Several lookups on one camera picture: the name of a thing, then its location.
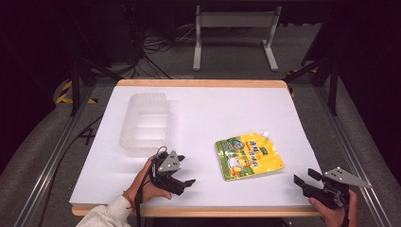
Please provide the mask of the white metal stand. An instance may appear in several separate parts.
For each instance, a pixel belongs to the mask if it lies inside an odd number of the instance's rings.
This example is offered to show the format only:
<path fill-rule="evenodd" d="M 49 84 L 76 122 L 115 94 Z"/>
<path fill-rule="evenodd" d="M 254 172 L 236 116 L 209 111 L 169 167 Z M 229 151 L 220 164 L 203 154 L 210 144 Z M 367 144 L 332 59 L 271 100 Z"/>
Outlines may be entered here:
<path fill-rule="evenodd" d="M 270 70 L 278 71 L 278 64 L 273 55 L 271 44 L 278 26 L 282 8 L 276 7 L 268 11 L 203 11 L 196 8 L 196 44 L 194 49 L 193 70 L 201 69 L 201 29 L 203 27 L 264 27 L 268 30 L 268 37 L 261 41 Z"/>

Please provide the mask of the yellow spouted pouch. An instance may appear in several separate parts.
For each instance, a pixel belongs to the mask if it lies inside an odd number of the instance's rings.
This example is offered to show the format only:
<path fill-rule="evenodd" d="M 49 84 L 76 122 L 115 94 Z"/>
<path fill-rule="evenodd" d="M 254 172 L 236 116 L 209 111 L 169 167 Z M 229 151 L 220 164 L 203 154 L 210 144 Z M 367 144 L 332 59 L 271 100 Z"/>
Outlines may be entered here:
<path fill-rule="evenodd" d="M 285 167 L 274 143 L 267 136 L 256 132 L 219 140 L 215 148 L 222 177 L 227 182 Z"/>

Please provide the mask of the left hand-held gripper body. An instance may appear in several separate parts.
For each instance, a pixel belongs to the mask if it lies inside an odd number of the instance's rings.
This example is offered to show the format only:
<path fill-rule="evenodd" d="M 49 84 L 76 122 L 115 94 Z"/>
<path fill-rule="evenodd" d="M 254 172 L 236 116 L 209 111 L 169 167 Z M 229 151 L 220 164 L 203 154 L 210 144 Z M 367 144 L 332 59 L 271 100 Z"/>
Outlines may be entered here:
<path fill-rule="evenodd" d="M 186 184 L 173 178 L 172 175 L 181 169 L 181 159 L 175 150 L 170 153 L 162 152 L 155 158 L 151 168 L 151 181 L 157 187 L 176 195 L 181 195 Z"/>

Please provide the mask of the white table mat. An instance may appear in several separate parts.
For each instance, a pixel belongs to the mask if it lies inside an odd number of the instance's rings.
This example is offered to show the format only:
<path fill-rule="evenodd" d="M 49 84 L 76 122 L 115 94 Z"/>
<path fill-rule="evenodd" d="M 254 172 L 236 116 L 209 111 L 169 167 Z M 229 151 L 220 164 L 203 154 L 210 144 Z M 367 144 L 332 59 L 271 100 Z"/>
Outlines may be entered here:
<path fill-rule="evenodd" d="M 144 162 L 128 156 L 119 138 L 130 97 L 141 87 L 117 86 L 71 196 L 73 204 L 107 204 L 130 184 Z M 171 106 L 167 146 L 184 155 L 176 173 L 191 180 L 172 200 L 152 207 L 301 207 L 308 202 L 293 178 L 318 168 L 296 108 L 285 88 L 163 87 Z M 230 137 L 266 133 L 284 161 L 271 173 L 226 182 L 215 143 Z"/>

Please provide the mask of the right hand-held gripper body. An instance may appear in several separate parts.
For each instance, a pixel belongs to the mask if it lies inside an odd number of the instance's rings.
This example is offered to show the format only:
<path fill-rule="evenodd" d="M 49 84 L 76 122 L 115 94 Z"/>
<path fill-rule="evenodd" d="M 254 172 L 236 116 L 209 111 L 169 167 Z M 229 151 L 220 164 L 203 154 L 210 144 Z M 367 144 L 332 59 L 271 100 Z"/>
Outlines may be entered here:
<path fill-rule="evenodd" d="M 339 166 L 321 174 L 323 175 L 322 179 L 318 182 L 323 183 L 323 188 L 305 182 L 302 192 L 305 197 L 314 198 L 330 209 L 345 208 L 349 205 L 350 185 L 372 187 L 370 183 L 361 180 Z"/>

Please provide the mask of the translucent plastic container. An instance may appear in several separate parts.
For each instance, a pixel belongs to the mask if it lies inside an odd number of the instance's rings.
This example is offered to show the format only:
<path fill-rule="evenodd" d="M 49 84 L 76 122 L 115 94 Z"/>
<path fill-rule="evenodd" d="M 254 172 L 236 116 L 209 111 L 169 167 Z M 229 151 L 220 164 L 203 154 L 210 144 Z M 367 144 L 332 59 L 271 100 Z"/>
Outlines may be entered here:
<path fill-rule="evenodd" d="M 130 157 L 146 158 L 166 145 L 170 105 L 164 93 L 131 96 L 119 144 Z"/>

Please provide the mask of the aluminium floor rail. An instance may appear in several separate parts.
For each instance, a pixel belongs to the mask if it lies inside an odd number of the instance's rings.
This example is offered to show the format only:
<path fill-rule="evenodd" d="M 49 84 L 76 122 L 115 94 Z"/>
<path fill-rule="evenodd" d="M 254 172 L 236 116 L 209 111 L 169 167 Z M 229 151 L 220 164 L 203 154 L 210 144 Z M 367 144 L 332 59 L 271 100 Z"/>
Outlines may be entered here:
<path fill-rule="evenodd" d="M 342 156 L 345 158 L 347 165 L 349 166 L 351 172 L 359 177 L 361 180 L 366 181 L 367 183 L 370 182 L 367 174 L 365 173 L 361 162 L 359 161 L 354 148 L 352 147 L 345 130 L 340 123 L 339 119 L 334 116 L 331 112 L 331 109 L 328 105 L 328 96 L 325 93 L 325 90 L 321 87 L 316 89 L 316 94 L 321 103 L 324 106 L 325 112 L 330 119 L 331 124 L 333 125 L 334 131 L 336 135 L 340 139 L 340 143 L 342 146 Z M 365 203 L 367 204 L 374 220 L 376 227 L 392 227 L 392 224 L 378 199 L 375 191 L 372 188 L 368 187 L 360 187 L 358 191 L 362 194 L 362 198 L 364 199 Z"/>
<path fill-rule="evenodd" d="M 45 192 L 47 191 L 49 185 L 51 185 L 53 182 L 56 169 L 58 164 L 61 162 L 61 157 L 66 152 L 67 142 L 71 137 L 72 132 L 77 125 L 78 119 L 80 118 L 93 91 L 94 87 L 84 87 L 82 92 L 79 93 L 79 97 L 74 98 L 75 103 L 79 101 L 79 105 L 76 107 L 75 113 L 67 118 L 67 122 L 61 132 L 61 136 L 59 137 L 56 146 L 53 148 L 50 157 L 44 166 L 44 169 L 39 175 L 22 211 L 14 222 L 13 227 L 27 227 L 27 225 L 30 223 L 37 207 L 44 197 Z"/>

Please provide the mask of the black tripod stand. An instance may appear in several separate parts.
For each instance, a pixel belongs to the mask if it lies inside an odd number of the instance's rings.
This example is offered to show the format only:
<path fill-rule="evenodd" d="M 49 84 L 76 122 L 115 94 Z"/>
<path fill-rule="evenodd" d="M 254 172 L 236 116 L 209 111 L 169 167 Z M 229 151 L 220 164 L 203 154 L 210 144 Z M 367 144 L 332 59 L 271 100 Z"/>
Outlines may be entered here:
<path fill-rule="evenodd" d="M 316 73 L 311 79 L 311 84 L 314 87 L 322 87 L 327 79 L 329 81 L 329 92 L 328 92 L 328 107 L 334 116 L 337 115 L 336 103 L 337 103 L 337 89 L 339 80 L 339 66 L 336 58 L 322 58 L 307 66 L 302 67 L 297 71 L 289 71 L 288 74 L 283 78 L 285 83 L 289 83 L 300 76 L 305 75 L 309 71 L 316 69 Z"/>
<path fill-rule="evenodd" d="M 75 116 L 78 113 L 81 103 L 83 102 L 82 93 L 80 91 L 80 83 L 83 82 L 85 87 L 93 87 L 96 85 L 96 76 L 92 71 L 93 68 L 114 81 L 119 81 L 122 79 L 122 77 L 107 69 L 105 66 L 102 66 L 100 63 L 86 57 L 79 47 L 74 50 L 73 54 L 71 55 L 71 60 L 70 79 L 72 81 L 73 100 L 73 109 L 71 115 Z"/>

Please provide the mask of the person's left hand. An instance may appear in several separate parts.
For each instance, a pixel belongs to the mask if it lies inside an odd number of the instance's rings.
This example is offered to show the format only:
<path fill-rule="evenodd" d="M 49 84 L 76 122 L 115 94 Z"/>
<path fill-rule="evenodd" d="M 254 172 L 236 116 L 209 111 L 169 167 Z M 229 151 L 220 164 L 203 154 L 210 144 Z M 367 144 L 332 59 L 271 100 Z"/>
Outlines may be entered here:
<path fill-rule="evenodd" d="M 142 202 L 147 202 L 157 197 L 166 198 L 168 200 L 172 199 L 172 194 L 170 192 L 155 186 L 150 181 L 147 172 L 151 164 L 152 157 L 147 159 L 143 168 L 138 172 L 131 185 L 124 191 L 124 196 L 130 204 L 134 204 L 135 196 L 139 192 L 142 193 Z"/>

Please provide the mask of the yellow black hazard tape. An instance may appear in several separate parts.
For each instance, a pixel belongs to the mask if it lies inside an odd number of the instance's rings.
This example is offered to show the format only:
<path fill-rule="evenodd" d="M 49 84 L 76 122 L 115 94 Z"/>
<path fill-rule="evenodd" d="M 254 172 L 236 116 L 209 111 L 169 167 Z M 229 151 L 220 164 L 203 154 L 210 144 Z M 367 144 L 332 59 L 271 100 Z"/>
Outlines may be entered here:
<path fill-rule="evenodd" d="M 67 103 L 67 104 L 72 104 L 73 103 L 73 98 L 69 98 L 67 96 L 68 91 L 72 88 L 72 80 L 69 79 L 65 82 L 65 84 L 63 85 L 62 89 L 61 89 L 61 93 L 60 95 L 57 97 L 56 99 L 56 103 L 60 104 L 60 103 Z"/>

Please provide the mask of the person's right hand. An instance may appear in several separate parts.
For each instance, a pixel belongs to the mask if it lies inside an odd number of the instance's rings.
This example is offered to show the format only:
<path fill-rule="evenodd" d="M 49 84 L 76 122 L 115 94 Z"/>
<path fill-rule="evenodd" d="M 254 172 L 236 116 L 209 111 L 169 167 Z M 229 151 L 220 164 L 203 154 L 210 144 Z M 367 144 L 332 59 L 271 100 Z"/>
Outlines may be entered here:
<path fill-rule="evenodd" d="M 357 209 L 357 194 L 353 190 L 349 190 L 350 194 L 350 205 L 348 210 L 348 227 L 357 227 L 358 222 L 358 209 Z M 326 225 L 326 227 L 341 227 L 343 220 L 345 218 L 344 209 L 329 209 L 324 206 L 321 202 L 314 198 L 308 198 L 308 202 L 312 207 L 318 211 Z"/>

